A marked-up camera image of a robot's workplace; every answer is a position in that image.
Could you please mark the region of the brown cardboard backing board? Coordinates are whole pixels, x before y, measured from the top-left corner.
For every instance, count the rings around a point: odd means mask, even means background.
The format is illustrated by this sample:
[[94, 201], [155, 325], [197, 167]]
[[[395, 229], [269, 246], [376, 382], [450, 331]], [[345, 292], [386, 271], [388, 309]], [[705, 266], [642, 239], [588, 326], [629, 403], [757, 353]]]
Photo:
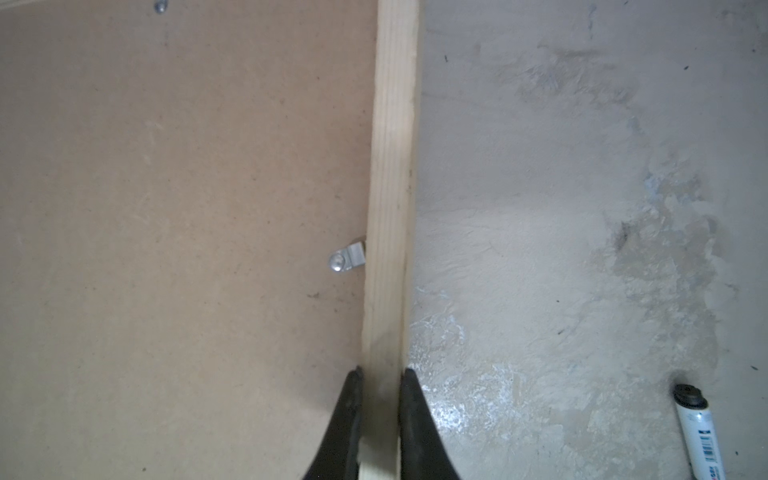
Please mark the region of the brown cardboard backing board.
[[1, 13], [1, 475], [299, 479], [359, 359], [372, 1]]

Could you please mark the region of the light wooden picture frame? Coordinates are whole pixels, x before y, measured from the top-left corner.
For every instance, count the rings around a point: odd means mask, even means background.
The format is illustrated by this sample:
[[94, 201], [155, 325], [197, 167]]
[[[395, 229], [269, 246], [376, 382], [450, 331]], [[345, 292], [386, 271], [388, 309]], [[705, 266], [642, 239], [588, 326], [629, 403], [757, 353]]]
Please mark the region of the light wooden picture frame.
[[407, 363], [418, 142], [420, 1], [381, 1], [362, 326], [362, 479], [400, 472], [398, 401]]

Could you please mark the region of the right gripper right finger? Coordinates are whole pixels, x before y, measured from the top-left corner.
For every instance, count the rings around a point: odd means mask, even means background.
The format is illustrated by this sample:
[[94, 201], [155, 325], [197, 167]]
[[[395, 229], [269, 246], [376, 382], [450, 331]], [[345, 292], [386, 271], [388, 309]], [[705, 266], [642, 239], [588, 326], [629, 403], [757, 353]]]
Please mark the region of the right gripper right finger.
[[399, 393], [402, 480], [459, 480], [441, 440], [416, 372], [404, 370]]

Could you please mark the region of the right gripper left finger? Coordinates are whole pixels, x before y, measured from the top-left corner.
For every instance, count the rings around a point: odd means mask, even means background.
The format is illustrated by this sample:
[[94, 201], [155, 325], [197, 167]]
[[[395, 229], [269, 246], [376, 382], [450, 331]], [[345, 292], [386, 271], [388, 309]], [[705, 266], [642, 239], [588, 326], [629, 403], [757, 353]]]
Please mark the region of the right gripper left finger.
[[304, 480], [357, 480], [361, 436], [363, 371], [345, 379], [325, 434]]

